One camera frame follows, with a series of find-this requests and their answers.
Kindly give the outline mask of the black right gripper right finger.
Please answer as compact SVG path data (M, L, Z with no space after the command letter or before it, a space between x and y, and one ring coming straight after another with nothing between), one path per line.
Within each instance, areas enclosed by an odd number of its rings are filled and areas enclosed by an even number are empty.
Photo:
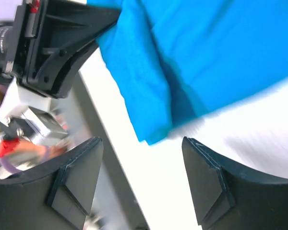
M247 167L185 137L182 154L204 230L288 230L288 179Z

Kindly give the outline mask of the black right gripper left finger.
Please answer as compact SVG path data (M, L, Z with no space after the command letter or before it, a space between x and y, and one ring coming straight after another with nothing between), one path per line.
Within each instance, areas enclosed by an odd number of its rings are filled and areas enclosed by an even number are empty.
M103 141L0 179L0 230L81 230L90 214Z

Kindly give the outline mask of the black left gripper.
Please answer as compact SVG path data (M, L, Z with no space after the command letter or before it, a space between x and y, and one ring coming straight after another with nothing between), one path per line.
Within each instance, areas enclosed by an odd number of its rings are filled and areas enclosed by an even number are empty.
M17 82L38 95L66 98L81 66L98 48L95 40L113 27L120 9L68 0L22 1L14 25L20 25L15 66Z

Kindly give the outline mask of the teal t shirt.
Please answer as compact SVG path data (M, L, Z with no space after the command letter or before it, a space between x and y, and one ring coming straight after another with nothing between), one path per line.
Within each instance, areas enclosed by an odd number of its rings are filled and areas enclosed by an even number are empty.
M89 0L121 11L97 39L139 141L288 77L288 0Z

